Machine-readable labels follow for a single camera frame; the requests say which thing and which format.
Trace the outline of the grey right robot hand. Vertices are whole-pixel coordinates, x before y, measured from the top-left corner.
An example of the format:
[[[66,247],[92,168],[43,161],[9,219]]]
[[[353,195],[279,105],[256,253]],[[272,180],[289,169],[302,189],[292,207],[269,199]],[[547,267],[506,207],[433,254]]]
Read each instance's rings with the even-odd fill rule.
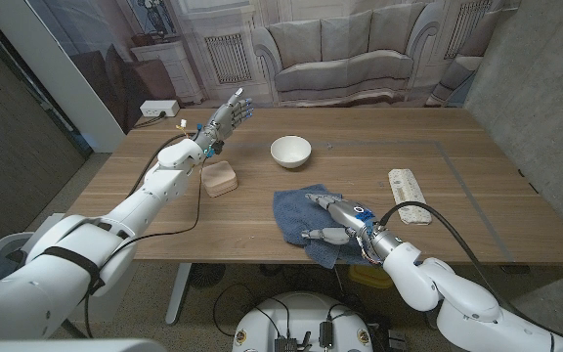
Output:
[[[402,243],[384,225],[374,221],[374,214],[359,202],[324,194],[307,194],[306,198],[326,210],[342,228],[304,230],[301,236],[305,239],[332,244],[346,244],[355,239],[363,257],[371,264],[379,265]]]

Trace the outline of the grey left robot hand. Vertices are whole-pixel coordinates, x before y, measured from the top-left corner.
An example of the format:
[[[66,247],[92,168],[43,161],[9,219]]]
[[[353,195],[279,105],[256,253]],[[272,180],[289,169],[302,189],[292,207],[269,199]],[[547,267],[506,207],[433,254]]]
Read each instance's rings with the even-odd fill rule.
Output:
[[[245,120],[253,115],[250,99],[241,99],[243,89],[237,91],[217,109],[195,135],[195,142],[206,156],[219,154],[227,140]]]

